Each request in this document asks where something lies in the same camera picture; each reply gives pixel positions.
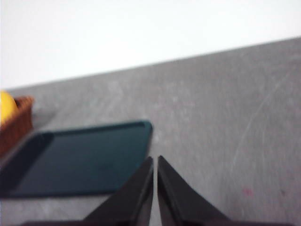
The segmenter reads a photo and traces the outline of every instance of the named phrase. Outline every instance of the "lemon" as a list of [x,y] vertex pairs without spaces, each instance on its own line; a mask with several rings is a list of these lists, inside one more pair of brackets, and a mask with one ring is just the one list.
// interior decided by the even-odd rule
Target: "lemon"
[[8,92],[0,92],[0,109],[1,124],[18,109],[15,100]]

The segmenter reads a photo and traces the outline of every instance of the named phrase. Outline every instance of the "dark teal phone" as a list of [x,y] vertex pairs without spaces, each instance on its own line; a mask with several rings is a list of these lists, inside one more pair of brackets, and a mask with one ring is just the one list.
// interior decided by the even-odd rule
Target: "dark teal phone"
[[39,133],[1,169],[0,197],[114,192],[144,161],[151,132],[137,121]]

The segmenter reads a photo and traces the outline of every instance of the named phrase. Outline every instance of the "wicker basket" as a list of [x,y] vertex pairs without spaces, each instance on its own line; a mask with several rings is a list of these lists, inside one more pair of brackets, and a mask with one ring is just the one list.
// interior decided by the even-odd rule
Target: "wicker basket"
[[32,129],[33,97],[15,98],[18,111],[0,126],[0,157]]

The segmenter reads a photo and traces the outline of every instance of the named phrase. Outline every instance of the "pink spot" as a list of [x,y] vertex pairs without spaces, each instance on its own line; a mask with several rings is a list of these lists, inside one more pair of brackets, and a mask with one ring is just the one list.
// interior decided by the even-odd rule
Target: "pink spot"
[[253,195],[253,191],[250,189],[250,188],[243,188],[243,194],[246,195],[246,196],[252,196]]

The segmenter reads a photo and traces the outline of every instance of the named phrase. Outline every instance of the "gray table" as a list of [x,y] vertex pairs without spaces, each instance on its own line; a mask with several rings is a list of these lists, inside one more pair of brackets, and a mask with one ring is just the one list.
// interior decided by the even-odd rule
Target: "gray table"
[[[12,93],[36,98],[36,130],[149,119],[150,155],[230,218],[301,225],[301,39]],[[1,221],[81,219],[106,198],[2,200]]]

